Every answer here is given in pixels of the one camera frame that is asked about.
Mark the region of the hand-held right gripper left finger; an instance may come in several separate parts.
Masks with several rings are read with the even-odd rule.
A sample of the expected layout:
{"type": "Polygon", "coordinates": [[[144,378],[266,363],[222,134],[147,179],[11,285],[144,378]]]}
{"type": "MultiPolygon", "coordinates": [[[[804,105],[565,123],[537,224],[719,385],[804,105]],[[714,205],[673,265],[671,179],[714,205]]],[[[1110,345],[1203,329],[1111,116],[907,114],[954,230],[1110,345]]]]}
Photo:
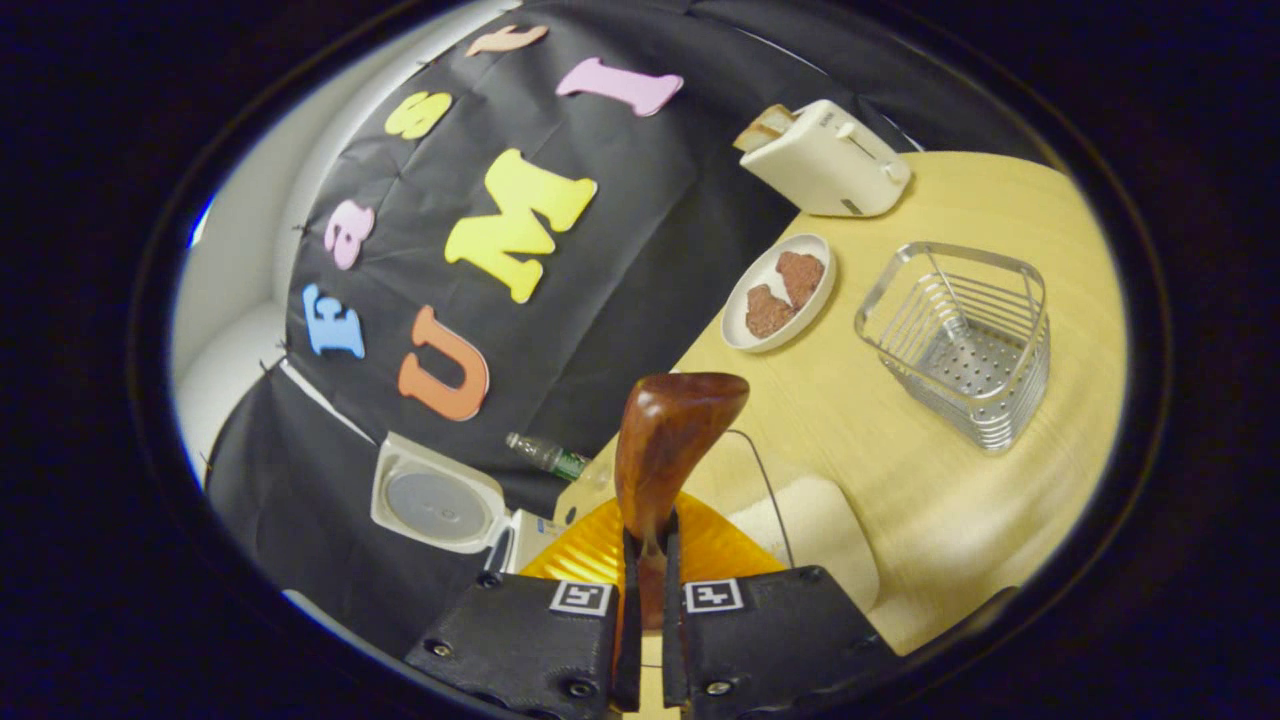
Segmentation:
{"type": "Polygon", "coordinates": [[[431,680],[532,719],[617,719],[640,701],[641,628],[617,502],[525,573],[483,571],[406,653],[431,680]]]}

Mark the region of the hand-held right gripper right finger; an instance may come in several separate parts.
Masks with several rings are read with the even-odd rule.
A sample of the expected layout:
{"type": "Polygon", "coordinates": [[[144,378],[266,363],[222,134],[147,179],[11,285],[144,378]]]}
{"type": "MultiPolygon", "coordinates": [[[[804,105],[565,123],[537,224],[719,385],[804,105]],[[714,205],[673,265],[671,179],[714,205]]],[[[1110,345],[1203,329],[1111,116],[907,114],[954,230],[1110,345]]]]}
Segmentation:
{"type": "Polygon", "coordinates": [[[676,500],[666,550],[664,701],[682,717],[808,719],[900,671],[826,568],[785,568],[709,505],[676,500]]]}

